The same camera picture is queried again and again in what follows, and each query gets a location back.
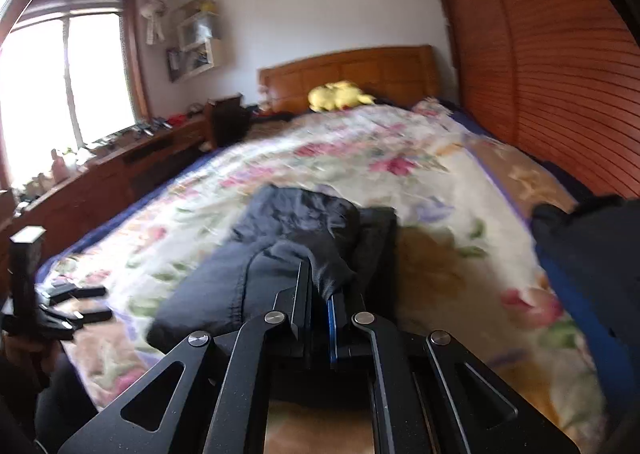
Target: window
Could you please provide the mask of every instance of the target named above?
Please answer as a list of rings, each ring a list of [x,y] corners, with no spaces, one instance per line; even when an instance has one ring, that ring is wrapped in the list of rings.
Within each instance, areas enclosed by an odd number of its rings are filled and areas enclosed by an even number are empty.
[[[96,10],[40,18],[2,45],[0,113],[15,185],[48,171],[52,149],[76,150],[136,123],[121,13]]]

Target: metal screw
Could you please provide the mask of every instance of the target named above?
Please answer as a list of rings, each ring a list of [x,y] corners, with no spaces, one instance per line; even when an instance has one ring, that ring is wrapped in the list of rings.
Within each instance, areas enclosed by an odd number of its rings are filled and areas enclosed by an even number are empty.
[[[360,311],[353,316],[353,320],[358,324],[371,324],[376,317],[368,311]]]
[[[209,342],[209,334],[206,331],[194,331],[189,335],[189,344],[194,348],[204,346]]]
[[[436,329],[429,338],[431,339],[431,342],[436,344],[436,346],[446,346],[451,342],[451,335],[441,329]]]
[[[280,324],[284,320],[284,313],[281,311],[270,311],[264,316],[267,324]]]

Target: wooden headboard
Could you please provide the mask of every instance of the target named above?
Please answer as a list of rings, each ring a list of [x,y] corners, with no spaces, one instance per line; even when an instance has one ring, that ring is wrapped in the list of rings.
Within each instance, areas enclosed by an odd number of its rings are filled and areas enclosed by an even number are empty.
[[[273,111],[308,110],[308,93],[350,80],[365,92],[404,106],[440,92],[431,46],[382,46],[309,57],[259,72]]]

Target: white wall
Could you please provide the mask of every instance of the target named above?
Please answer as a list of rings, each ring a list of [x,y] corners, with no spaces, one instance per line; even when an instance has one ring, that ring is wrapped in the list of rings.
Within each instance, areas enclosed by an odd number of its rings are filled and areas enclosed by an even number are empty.
[[[146,0],[136,0],[138,6]],[[176,113],[184,113],[190,104],[188,85],[184,82],[169,81],[166,65],[166,44],[156,43],[149,46],[146,41],[146,20],[140,15],[136,17],[138,29],[138,45],[140,46],[140,69],[146,85],[146,101],[155,117],[169,117]]]
[[[175,4],[188,0],[174,0]],[[226,63],[186,81],[191,102],[242,92],[258,100],[257,70],[370,46],[432,44],[443,93],[456,98],[440,0],[217,0]]]

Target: wooden dresser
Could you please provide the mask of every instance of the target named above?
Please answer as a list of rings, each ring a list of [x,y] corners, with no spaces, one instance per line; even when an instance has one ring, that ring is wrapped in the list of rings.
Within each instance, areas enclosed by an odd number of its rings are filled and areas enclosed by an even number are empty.
[[[94,163],[0,225],[0,293],[8,286],[9,237],[27,225],[47,230],[42,260],[60,253],[193,163],[207,140],[206,123],[194,117]]]

